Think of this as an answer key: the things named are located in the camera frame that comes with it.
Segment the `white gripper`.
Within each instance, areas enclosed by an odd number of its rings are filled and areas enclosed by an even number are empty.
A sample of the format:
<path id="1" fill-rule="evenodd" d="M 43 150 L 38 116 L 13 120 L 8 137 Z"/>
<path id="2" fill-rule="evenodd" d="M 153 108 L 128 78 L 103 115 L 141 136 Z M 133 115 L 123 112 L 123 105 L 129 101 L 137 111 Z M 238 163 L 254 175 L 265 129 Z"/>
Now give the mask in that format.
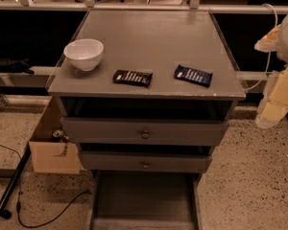
<path id="1" fill-rule="evenodd" d="M 281 25 L 272 28 L 255 43 L 254 49 L 263 53 L 276 52 L 279 59 L 288 63 L 288 14 Z M 281 72 L 272 72 L 263 94 L 255 123 L 267 129 L 276 126 L 288 113 L 288 66 Z"/>

